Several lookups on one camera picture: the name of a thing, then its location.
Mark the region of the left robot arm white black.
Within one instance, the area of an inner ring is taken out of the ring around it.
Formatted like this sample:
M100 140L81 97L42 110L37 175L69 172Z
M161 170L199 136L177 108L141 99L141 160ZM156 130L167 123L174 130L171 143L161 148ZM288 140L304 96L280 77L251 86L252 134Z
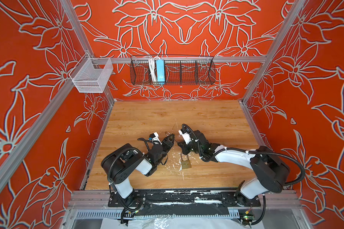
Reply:
M138 140L145 144L146 154L128 143L107 155L101 162L101 167L107 174L110 190L115 193L122 207L129 212L141 210L145 202L142 197L135 194L129 176L138 171L149 177L159 165L165 165L168 153L174 146L175 135L169 134L160 140L155 132L148 139L141 137Z

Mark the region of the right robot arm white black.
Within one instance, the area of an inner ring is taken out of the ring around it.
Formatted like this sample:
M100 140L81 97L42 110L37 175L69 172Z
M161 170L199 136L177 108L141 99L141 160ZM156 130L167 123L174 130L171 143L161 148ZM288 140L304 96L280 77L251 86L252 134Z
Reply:
M252 180L243 181L235 192L240 205L257 195L268 192L281 193L284 187L298 184L305 178L305 168L298 160L275 153L266 146L260 146L256 150L244 150L210 143L203 133L192 130L186 124L182 124L179 134L183 137L183 141L178 145L184 155L194 152L204 162L230 163L251 169L255 173ZM283 158L299 168L300 174L295 180L287 180L290 167L282 160Z

